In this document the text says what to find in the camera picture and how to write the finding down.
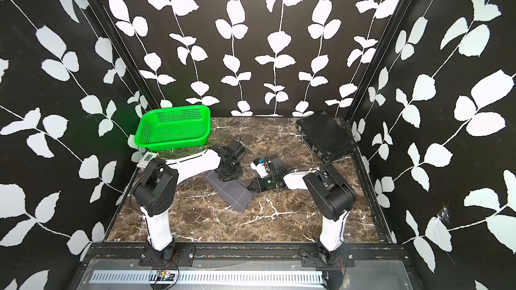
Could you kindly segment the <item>dark grey grid pillowcase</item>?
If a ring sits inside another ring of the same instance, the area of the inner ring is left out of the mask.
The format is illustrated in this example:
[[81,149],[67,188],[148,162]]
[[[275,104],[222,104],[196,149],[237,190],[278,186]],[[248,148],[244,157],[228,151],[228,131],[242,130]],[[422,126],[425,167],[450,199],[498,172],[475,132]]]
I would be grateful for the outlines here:
[[248,190],[247,185],[240,179],[221,181],[215,171],[208,173],[206,181],[235,212],[244,212],[256,196],[256,193]]

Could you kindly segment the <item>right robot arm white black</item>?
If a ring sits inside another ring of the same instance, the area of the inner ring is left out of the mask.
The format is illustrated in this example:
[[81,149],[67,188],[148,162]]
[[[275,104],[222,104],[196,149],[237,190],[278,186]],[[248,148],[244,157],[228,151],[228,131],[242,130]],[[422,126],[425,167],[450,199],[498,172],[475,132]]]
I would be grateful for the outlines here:
[[322,264],[341,264],[349,258],[345,243],[345,224],[356,192],[340,172],[325,163],[314,169],[288,169],[277,155],[256,158],[251,163],[258,177],[249,185],[251,191],[265,192],[271,189],[306,189],[323,216],[322,230],[318,238],[318,256]]

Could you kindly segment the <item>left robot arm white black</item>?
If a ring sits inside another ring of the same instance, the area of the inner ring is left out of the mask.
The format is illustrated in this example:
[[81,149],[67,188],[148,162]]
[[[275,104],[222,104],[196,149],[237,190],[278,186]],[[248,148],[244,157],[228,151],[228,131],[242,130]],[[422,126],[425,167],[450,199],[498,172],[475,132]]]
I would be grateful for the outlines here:
[[240,180],[243,144],[234,139],[227,146],[215,146],[187,157],[164,161],[152,159],[135,183],[133,196],[147,227],[147,243],[142,265],[157,266],[173,260],[175,243],[170,230],[169,208],[177,185],[200,174],[207,174],[208,185],[236,212],[244,211],[254,197]]

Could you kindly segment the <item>black tablet device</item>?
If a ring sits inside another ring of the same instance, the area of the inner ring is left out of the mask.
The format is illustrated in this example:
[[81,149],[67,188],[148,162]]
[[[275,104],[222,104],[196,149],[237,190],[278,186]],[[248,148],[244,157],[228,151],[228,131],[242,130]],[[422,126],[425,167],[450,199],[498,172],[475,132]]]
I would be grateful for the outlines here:
[[322,162],[334,162],[353,152],[357,143],[326,111],[296,121],[303,141]]

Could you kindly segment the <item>green plastic basket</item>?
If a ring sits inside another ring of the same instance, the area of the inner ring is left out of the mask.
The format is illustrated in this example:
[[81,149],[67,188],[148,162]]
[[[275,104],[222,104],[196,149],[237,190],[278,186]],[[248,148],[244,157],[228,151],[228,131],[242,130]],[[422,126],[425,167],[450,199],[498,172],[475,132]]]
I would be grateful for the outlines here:
[[209,107],[168,107],[142,116],[134,142],[153,152],[202,146],[207,143],[210,131]]

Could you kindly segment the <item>small white thermometer display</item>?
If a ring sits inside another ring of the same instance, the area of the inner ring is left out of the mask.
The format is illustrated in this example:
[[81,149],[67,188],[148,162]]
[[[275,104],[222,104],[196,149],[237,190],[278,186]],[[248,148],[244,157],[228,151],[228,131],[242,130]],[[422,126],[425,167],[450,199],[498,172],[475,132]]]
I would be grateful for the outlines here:
[[147,151],[143,156],[142,158],[140,159],[140,161],[138,161],[137,163],[137,167],[138,168],[141,168],[141,169],[144,169],[146,168],[146,166],[148,165],[148,163],[153,160],[154,158],[157,158],[158,157],[158,153],[152,153],[152,152],[149,152]]

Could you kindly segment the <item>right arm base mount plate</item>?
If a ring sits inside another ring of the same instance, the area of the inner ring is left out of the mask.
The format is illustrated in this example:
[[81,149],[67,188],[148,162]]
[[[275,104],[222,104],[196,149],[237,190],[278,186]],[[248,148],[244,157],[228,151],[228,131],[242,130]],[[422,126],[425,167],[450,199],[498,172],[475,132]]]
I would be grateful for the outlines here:
[[335,251],[328,251],[320,244],[301,246],[298,250],[303,267],[342,269],[355,267],[354,256],[346,244]]

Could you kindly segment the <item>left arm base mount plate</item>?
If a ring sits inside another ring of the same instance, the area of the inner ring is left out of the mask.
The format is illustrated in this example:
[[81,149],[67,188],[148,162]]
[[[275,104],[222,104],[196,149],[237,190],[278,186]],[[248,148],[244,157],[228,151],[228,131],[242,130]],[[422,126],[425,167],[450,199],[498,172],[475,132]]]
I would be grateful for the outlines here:
[[145,246],[141,259],[138,262],[139,267],[163,268],[171,264],[174,267],[191,267],[196,247],[186,243],[172,243],[162,251],[155,250],[150,244]]

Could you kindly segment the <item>white perforated rail strip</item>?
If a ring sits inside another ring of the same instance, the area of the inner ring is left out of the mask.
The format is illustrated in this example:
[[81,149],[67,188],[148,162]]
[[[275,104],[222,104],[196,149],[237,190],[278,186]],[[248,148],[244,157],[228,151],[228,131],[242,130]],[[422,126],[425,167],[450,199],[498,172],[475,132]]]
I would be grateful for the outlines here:
[[[87,280],[91,284],[154,284],[149,281],[151,271],[95,270]],[[325,284],[320,271],[179,271],[178,285],[299,285]]]

